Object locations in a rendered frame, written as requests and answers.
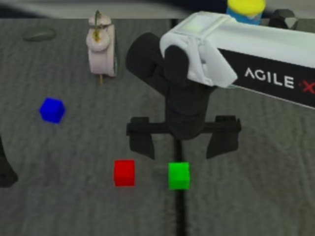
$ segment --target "green cube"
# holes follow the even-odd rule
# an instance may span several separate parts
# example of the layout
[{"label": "green cube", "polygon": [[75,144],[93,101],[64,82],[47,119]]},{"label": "green cube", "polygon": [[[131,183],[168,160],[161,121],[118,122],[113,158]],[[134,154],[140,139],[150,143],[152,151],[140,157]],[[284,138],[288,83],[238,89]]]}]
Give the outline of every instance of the green cube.
[{"label": "green cube", "polygon": [[189,163],[174,162],[168,164],[169,189],[189,189]]}]

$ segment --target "yellow and blue container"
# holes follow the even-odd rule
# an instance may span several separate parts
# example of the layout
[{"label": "yellow and blue container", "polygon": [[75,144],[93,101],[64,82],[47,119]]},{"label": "yellow and blue container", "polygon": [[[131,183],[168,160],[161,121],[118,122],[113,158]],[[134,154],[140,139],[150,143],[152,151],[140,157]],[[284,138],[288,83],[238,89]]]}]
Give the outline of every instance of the yellow and blue container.
[{"label": "yellow and blue container", "polygon": [[259,25],[265,0],[228,0],[226,13],[238,22]]}]

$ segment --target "blue cube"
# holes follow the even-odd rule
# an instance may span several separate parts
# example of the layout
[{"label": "blue cube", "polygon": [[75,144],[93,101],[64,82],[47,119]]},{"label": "blue cube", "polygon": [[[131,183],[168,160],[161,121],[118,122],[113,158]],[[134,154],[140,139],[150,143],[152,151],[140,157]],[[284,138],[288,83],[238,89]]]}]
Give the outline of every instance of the blue cube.
[{"label": "blue cube", "polygon": [[44,121],[59,124],[65,109],[63,102],[53,98],[46,98],[39,109],[39,113]]}]

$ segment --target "red x letter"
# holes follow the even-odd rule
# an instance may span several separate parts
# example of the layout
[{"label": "red x letter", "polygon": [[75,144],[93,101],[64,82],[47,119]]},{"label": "red x letter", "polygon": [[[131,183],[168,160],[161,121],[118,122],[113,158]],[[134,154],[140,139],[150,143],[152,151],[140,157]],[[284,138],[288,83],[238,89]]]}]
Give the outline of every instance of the red x letter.
[{"label": "red x letter", "polygon": [[303,84],[305,85],[303,92],[310,91],[312,94],[315,94],[315,91],[313,90],[315,83],[309,84],[307,81],[303,80]]}]

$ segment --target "gray wooden surface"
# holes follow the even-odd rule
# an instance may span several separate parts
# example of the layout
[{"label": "gray wooden surface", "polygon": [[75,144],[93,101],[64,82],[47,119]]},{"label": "gray wooden surface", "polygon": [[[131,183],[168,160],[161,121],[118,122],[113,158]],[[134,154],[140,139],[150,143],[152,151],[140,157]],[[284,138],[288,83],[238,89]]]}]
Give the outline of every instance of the gray wooden surface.
[{"label": "gray wooden surface", "polygon": [[[54,27],[52,41],[27,43],[21,33]],[[157,160],[129,151],[132,116],[163,120],[163,98],[125,70],[139,35],[162,35],[167,20],[114,21],[119,73],[103,86],[89,72],[86,20],[0,20],[0,130],[20,181],[0,189],[0,236],[174,235],[174,192],[168,191],[169,136],[155,138]],[[59,125],[40,119],[46,97],[64,101]],[[114,159],[136,161],[136,187],[113,185]]]},{"label": "gray wooden surface", "polygon": [[[299,30],[315,32],[315,20]],[[207,120],[236,115],[237,152],[205,160],[210,135],[184,142],[189,235],[315,235],[315,111],[242,89],[216,91]]]},{"label": "gray wooden surface", "polygon": [[[36,24],[58,37],[26,43]],[[132,116],[163,120],[162,97],[125,70],[140,34],[162,35],[166,20],[117,20],[119,73],[103,86],[89,73],[85,20],[0,20],[0,131],[20,176],[0,189],[0,236],[172,236],[174,192],[167,189],[172,140],[154,136],[157,160],[128,149]],[[300,30],[315,31],[304,20]],[[41,121],[46,96],[60,98],[60,125]],[[210,136],[184,142],[191,167],[190,236],[315,235],[314,111],[241,89],[216,91],[207,119],[237,115],[240,149],[205,160]],[[136,160],[137,186],[116,189],[114,159]]]}]

